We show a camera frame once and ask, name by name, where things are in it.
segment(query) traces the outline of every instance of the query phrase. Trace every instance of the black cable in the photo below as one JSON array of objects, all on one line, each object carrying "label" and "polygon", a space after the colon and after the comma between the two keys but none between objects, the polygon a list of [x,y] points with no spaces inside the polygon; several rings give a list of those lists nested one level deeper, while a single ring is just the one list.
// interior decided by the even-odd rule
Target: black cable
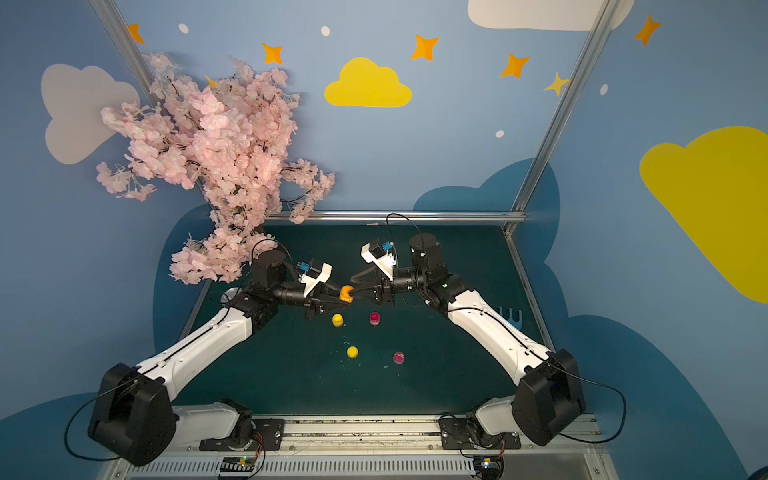
[{"label": "black cable", "polygon": [[277,240],[274,240],[273,238],[263,238],[263,239],[259,240],[258,242],[256,242],[256,244],[253,245],[253,248],[250,249],[250,261],[251,262],[253,262],[253,252],[256,251],[256,247],[259,246],[259,243],[267,242],[267,241],[277,243]]},{"label": "black cable", "polygon": [[[484,310],[484,309],[481,309],[481,308],[478,308],[478,307],[476,307],[476,306],[460,306],[460,307],[458,307],[458,308],[450,309],[450,310],[448,310],[446,313],[455,312],[456,310],[478,310],[480,313],[485,313],[485,314],[488,314],[488,312],[487,312],[486,310]],[[618,437],[618,436],[621,434],[621,431],[622,431],[622,430],[624,430],[624,423],[627,421],[627,398],[624,396],[624,394],[621,392],[621,390],[617,389],[616,387],[613,387],[613,386],[610,386],[610,385],[606,385],[606,384],[604,384],[604,383],[600,383],[600,382],[594,382],[594,381],[592,381],[592,380],[587,380],[587,379],[581,378],[581,377],[580,377],[580,376],[578,376],[578,375],[574,375],[573,373],[570,373],[570,372],[566,372],[565,370],[563,370],[563,369],[562,369],[562,368],[560,368],[559,366],[556,366],[554,363],[551,363],[551,362],[549,361],[549,359],[546,359],[546,360],[545,360],[545,359],[542,359],[542,358],[541,358],[541,357],[540,357],[540,356],[539,356],[539,355],[538,355],[536,352],[534,352],[534,351],[533,351],[533,349],[530,349],[530,348],[528,348],[528,347],[527,347],[527,346],[526,346],[526,345],[525,345],[525,344],[522,342],[522,340],[520,340],[520,339],[518,338],[518,336],[517,336],[517,335],[515,335],[515,334],[512,332],[512,330],[511,330],[511,325],[509,325],[509,324],[508,324],[508,323],[506,323],[506,322],[502,322],[501,320],[499,320],[498,318],[496,318],[496,317],[495,317],[495,316],[493,316],[493,315],[488,315],[488,316],[490,316],[492,319],[496,320],[496,322],[500,323],[500,324],[501,324],[501,325],[502,325],[502,326],[503,326],[503,327],[504,327],[504,328],[505,328],[505,329],[506,329],[506,330],[509,332],[509,334],[510,334],[510,335],[512,335],[512,337],[513,337],[515,340],[517,340],[517,341],[518,341],[518,343],[520,343],[520,345],[521,345],[523,348],[525,348],[527,351],[529,351],[529,352],[530,352],[530,353],[531,353],[533,356],[535,356],[537,359],[541,360],[542,362],[546,363],[547,365],[551,366],[552,368],[554,368],[554,369],[556,369],[556,370],[559,370],[559,371],[563,372],[565,375],[568,375],[568,376],[572,376],[573,378],[575,378],[575,379],[578,379],[578,380],[581,380],[582,382],[591,383],[592,385],[601,386],[601,387],[603,387],[603,388],[606,388],[606,389],[611,389],[611,390],[613,390],[614,392],[618,393],[618,394],[619,394],[619,396],[621,396],[621,405],[622,405],[622,412],[621,412],[621,423],[619,424],[619,428],[618,428],[618,430],[616,431],[616,433],[614,433],[614,434],[613,434],[613,435],[612,435],[610,438],[608,438],[608,439],[605,439],[605,440],[582,440],[582,439],[576,439],[576,438],[574,438],[574,437],[571,437],[571,436],[569,436],[569,435],[565,435],[565,434],[563,434],[563,433],[560,433],[560,434],[559,434],[560,436],[564,436],[566,439],[575,440],[576,442],[581,442],[581,443],[591,443],[591,444],[598,444],[598,443],[608,443],[608,442],[610,442],[611,440],[614,440],[614,439],[616,439],[616,438],[617,438],[617,437]]]},{"label": "black cable", "polygon": [[80,455],[78,453],[73,452],[72,448],[70,448],[70,446],[69,446],[69,428],[72,426],[72,422],[74,421],[75,417],[78,416],[78,413],[82,412],[83,409],[85,407],[89,406],[92,402],[94,402],[97,399],[107,395],[108,393],[114,392],[115,390],[119,389],[122,386],[126,386],[127,384],[132,383],[132,382],[136,383],[137,381],[138,380],[136,380],[136,379],[128,380],[127,382],[122,382],[120,385],[118,385],[118,386],[116,386],[116,387],[114,387],[112,389],[109,389],[109,390],[107,390],[105,392],[99,393],[94,398],[92,398],[92,399],[88,400],[86,403],[84,403],[79,409],[77,409],[77,411],[75,411],[75,413],[72,414],[72,417],[70,417],[69,422],[67,422],[67,426],[64,427],[64,448],[67,449],[67,453],[69,455],[72,455],[75,458],[80,458],[82,460],[89,460],[91,462],[111,462],[112,460],[117,460],[117,459],[120,458],[119,456],[117,456],[117,457],[110,457],[110,458],[93,458],[93,457],[88,457],[86,455]]},{"label": "black cable", "polygon": [[[259,465],[259,468],[258,468],[257,470],[255,470],[255,471],[254,471],[252,474],[250,474],[250,476],[249,476],[249,477],[247,477],[245,480],[250,480],[250,479],[251,479],[251,478],[253,478],[253,477],[254,477],[254,476],[257,474],[257,473],[261,472],[261,469],[262,469],[262,468],[264,468],[264,464],[266,463],[266,449],[264,448],[264,444],[263,444],[262,442],[259,442],[259,445],[261,445],[261,451],[262,451],[262,452],[264,452],[264,457],[262,457],[262,459],[261,459],[261,465]],[[253,467],[254,467],[254,468],[256,467],[256,461],[257,461],[258,459],[259,459],[259,458],[258,458],[258,457],[256,457],[256,458],[253,460]]]},{"label": "black cable", "polygon": [[253,245],[253,248],[250,249],[250,261],[251,262],[253,262],[253,252],[256,250],[256,247],[259,245],[259,243],[267,242],[267,241],[277,243],[278,247],[282,247],[283,251],[286,253],[286,255],[288,255],[288,258],[290,258],[290,261],[293,262],[293,257],[291,256],[290,252],[288,251],[288,248],[285,245],[283,245],[282,243],[278,242],[277,240],[275,240],[273,238],[263,238],[263,239],[259,240],[258,242],[256,242],[256,245]]},{"label": "black cable", "polygon": [[391,214],[387,214],[387,216],[386,216],[386,219],[385,219],[385,220],[386,220],[386,227],[387,227],[387,228],[389,228],[389,218],[390,218],[392,215],[397,215],[398,217],[403,217],[403,218],[405,218],[407,221],[411,222],[411,225],[413,225],[414,227],[416,227],[416,231],[418,231],[418,232],[419,232],[419,235],[421,235],[421,234],[422,234],[422,231],[419,229],[419,226],[418,226],[418,225],[416,225],[415,223],[413,223],[413,220],[411,220],[410,218],[406,217],[406,216],[405,216],[405,215],[403,215],[403,214],[396,214],[396,213],[394,213],[394,212],[392,212]]}]

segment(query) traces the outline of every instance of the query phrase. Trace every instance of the orange object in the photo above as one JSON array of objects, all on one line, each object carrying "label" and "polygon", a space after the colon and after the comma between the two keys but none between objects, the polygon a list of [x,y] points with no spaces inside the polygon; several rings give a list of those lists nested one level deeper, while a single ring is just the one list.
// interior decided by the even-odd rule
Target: orange object
[{"label": "orange object", "polygon": [[134,38],[135,41],[144,44],[144,39],[139,35],[139,24],[134,23],[133,25],[128,26],[128,31],[131,33],[131,37]]},{"label": "orange object", "polygon": [[283,47],[270,47],[266,43],[261,44],[264,47],[264,51],[266,52],[266,60],[264,60],[265,64],[275,62],[277,64],[282,65],[283,59],[280,58],[280,51],[283,50]]},{"label": "orange object", "polygon": [[341,287],[341,294],[339,294],[339,300],[344,300],[347,303],[352,303],[352,300],[354,299],[352,298],[351,295],[349,295],[349,292],[351,292],[354,289],[355,287],[352,285],[345,285]]},{"label": "orange object", "polygon": [[650,40],[650,36],[654,34],[657,28],[662,26],[661,23],[654,22],[653,19],[651,19],[650,15],[648,15],[648,20],[645,21],[645,25],[643,25],[643,29],[640,30],[639,33],[637,33],[637,37],[635,37],[635,40],[642,40],[643,46],[648,45],[648,41]]}]

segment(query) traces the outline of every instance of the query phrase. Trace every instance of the dark blue cloud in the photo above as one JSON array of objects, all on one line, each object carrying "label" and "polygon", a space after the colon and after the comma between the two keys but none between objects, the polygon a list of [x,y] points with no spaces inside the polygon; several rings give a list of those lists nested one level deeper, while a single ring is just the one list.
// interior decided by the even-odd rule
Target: dark blue cloud
[{"label": "dark blue cloud", "polygon": [[413,210],[509,211],[532,161],[529,158],[502,168],[483,182],[480,188],[432,189],[416,201]]},{"label": "dark blue cloud", "polygon": [[[27,480],[55,472],[61,480],[96,478],[104,465],[70,456],[62,436],[70,416],[95,393],[82,393],[51,400],[0,420],[0,465],[2,478]],[[114,454],[88,438],[86,431],[92,408],[86,408],[70,428],[69,443],[80,455],[109,458]]]}]

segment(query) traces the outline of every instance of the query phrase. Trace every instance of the mounting plate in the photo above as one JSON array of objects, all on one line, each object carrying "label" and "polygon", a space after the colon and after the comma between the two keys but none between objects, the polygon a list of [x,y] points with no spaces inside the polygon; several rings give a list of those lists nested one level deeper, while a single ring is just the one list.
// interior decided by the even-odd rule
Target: mounting plate
[{"label": "mounting plate", "polygon": [[[467,419],[456,419],[453,417],[445,417],[438,420],[440,425],[440,440],[442,442],[443,450],[463,450],[472,455],[473,451],[477,455],[483,455],[483,449],[476,449],[469,439],[469,431],[467,430]],[[520,434],[517,432],[504,434],[504,447],[507,450],[519,450]]]},{"label": "mounting plate", "polygon": [[[280,450],[283,442],[283,419],[252,419],[253,436],[261,434],[264,439],[264,450],[275,452]],[[202,452],[255,452],[259,448],[259,442],[248,442],[244,447],[233,448],[228,439],[206,439],[200,442]]]}]

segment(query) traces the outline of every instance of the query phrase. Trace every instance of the pink flower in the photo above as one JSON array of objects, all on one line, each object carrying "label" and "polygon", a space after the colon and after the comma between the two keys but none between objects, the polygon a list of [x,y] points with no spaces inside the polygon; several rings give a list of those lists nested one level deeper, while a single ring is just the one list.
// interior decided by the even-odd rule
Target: pink flower
[{"label": "pink flower", "polygon": [[[219,81],[215,91],[200,88],[176,68],[165,54],[150,55],[155,68],[151,91],[159,106],[123,104],[105,108],[102,121],[131,139],[128,167],[112,172],[97,167],[98,181],[111,193],[144,201],[155,191],[138,178],[164,179],[194,188],[197,181],[212,206],[216,231],[202,241],[189,240],[172,256],[170,275],[184,283],[202,279],[231,282],[241,274],[253,246],[266,238],[255,229],[283,209],[280,185],[292,181],[304,189],[289,202],[291,220],[302,223],[331,190],[333,174],[325,174],[304,159],[288,164],[288,145],[296,131],[292,109],[299,95],[283,93],[287,74],[273,69],[259,75],[245,62],[233,60],[237,73]],[[259,244],[257,251],[275,248]]]},{"label": "pink flower", "polygon": [[157,148],[150,147],[147,145],[147,142],[143,140],[131,140],[131,146],[128,147],[128,151],[130,151],[134,157],[138,158],[139,160],[157,158],[158,156]]},{"label": "pink flower", "polygon": [[205,90],[200,94],[191,95],[190,104],[203,115],[220,114],[224,111],[224,104],[210,92],[210,87],[205,87]]},{"label": "pink flower", "polygon": [[272,79],[275,81],[276,84],[280,85],[281,87],[285,87],[287,85],[288,81],[288,74],[282,70],[278,70],[277,68],[272,69]]},{"label": "pink flower", "polygon": [[174,66],[165,53],[149,54],[149,64],[158,71],[164,71],[166,68]]},{"label": "pink flower", "polygon": [[135,198],[136,200],[139,200],[140,202],[143,202],[144,200],[147,199],[149,194],[151,194],[152,192],[155,192],[156,190],[157,190],[157,188],[155,188],[153,184],[146,184],[146,185],[144,185],[141,188],[141,190],[139,190],[139,191],[129,190],[125,194],[118,195],[118,198],[120,198],[120,197],[123,197],[123,198]]},{"label": "pink flower", "polygon": [[130,172],[118,170],[118,172],[113,174],[105,162],[97,165],[96,171],[98,172],[96,180],[104,185],[110,194],[125,192],[128,189],[128,182],[131,181]]}]

